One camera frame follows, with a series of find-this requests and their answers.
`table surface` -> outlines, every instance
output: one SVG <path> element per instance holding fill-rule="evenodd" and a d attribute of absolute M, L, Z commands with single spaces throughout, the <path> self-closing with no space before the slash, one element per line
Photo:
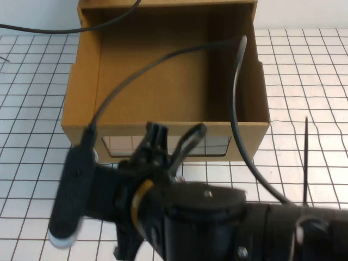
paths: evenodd
<path fill-rule="evenodd" d="M 311 206 L 348 208 L 348 29 L 257 30 L 271 127 L 254 163 L 292 201 L 302 200 L 309 118 Z M 115 225 L 85 219 L 78 241 L 57 250 L 47 224 L 65 154 L 60 120 L 78 35 L 0 36 L 1 260 L 114 260 Z M 187 163 L 187 181 L 242 188 L 249 201 L 276 200 L 242 162 Z M 144 243 L 137 260 L 160 260 Z"/>

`screw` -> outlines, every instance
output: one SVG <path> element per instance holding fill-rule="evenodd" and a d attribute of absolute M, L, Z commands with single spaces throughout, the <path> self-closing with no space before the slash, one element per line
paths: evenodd
<path fill-rule="evenodd" d="M 247 259 L 248 258 L 248 251 L 245 247 L 240 246 L 237 250 L 237 255 L 240 259 Z"/>
<path fill-rule="evenodd" d="M 213 193 L 209 190 L 206 190 L 203 195 L 204 197 L 213 197 Z"/>

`cable connector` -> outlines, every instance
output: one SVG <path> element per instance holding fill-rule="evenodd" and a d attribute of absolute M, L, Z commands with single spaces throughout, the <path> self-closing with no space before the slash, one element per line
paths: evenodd
<path fill-rule="evenodd" d="M 81 144 L 80 144 L 81 147 L 93 149 L 94 144 L 96 143 L 96 136 L 97 136 L 97 132 L 96 132 L 95 126 L 88 125 L 88 127 L 86 127 L 83 130 Z"/>

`white wall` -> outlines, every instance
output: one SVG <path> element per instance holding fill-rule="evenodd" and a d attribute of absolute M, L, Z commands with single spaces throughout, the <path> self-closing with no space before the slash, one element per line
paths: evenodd
<path fill-rule="evenodd" d="M 78 0 L 0 0 L 0 23 L 37 29 L 70 29 L 80 26 Z M 23 34 L 0 29 L 0 35 Z"/>
<path fill-rule="evenodd" d="M 39 29 L 79 27 L 78 0 L 0 0 L 0 23 Z M 348 0 L 259 0 L 256 29 L 348 28 Z M 0 35 L 18 34 L 0 29 Z"/>
<path fill-rule="evenodd" d="M 348 28 L 348 0 L 259 0 L 255 28 Z"/>

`thin black antenna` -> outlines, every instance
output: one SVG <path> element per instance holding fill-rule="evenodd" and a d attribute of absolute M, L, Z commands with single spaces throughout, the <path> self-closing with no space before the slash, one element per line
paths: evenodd
<path fill-rule="evenodd" d="M 304 126 L 304 155 L 303 155 L 303 205 L 307 206 L 307 186 L 308 186 L 308 118 Z"/>

